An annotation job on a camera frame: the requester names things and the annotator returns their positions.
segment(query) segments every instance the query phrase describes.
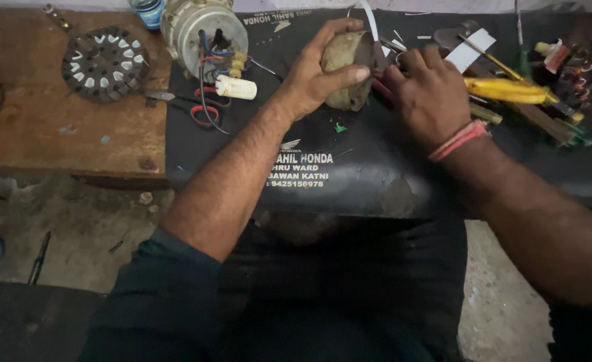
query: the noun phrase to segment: capacitor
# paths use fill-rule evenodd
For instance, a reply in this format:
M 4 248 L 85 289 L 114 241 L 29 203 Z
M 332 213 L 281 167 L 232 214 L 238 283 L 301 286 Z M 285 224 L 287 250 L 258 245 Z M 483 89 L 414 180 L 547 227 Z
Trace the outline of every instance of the capacitor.
M 227 77 L 220 74 L 216 80 L 216 91 L 223 97 L 254 99 L 258 88 L 250 80 Z

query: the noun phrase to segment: man's right hand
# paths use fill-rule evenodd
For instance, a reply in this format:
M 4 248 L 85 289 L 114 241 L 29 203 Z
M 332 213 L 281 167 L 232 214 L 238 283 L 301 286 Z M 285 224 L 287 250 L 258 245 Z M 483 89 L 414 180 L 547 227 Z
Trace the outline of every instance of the man's right hand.
M 453 63 L 444 61 L 435 45 L 403 56 L 406 78 L 396 66 L 383 78 L 395 96 L 399 116 L 429 152 L 470 122 L 468 89 Z

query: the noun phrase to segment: plastic bottle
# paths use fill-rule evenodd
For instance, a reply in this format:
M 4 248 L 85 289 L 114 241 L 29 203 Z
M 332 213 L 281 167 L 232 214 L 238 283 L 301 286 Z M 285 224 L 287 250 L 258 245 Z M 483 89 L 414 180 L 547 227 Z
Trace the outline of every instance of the plastic bottle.
M 160 15 L 164 0 L 128 0 L 128 2 L 147 29 L 152 31 L 160 29 Z

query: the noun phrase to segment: wooden table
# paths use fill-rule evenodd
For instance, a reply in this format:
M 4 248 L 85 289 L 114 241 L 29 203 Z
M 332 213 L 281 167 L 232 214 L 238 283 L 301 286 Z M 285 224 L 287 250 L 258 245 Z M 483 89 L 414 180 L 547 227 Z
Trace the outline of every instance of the wooden table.
M 82 32 L 128 29 L 151 58 L 144 87 L 167 88 L 171 56 L 162 35 L 147 32 L 135 14 L 62 13 Z M 60 72 L 67 42 L 39 9 L 0 9 L 0 169 L 164 178 L 166 104 L 146 108 L 138 95 L 112 104 L 76 96 Z

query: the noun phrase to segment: red rubber band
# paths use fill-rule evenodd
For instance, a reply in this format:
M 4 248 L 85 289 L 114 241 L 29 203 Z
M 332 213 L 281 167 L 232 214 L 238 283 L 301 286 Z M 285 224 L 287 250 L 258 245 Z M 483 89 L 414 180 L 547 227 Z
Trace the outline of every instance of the red rubber band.
M 482 135 L 490 136 L 490 133 L 486 130 L 486 122 L 479 119 L 474 120 L 468 126 L 462 128 L 461 131 L 457 132 L 451 139 L 439 146 L 433 153 L 430 153 L 428 159 L 432 162 L 439 162 L 462 144 Z

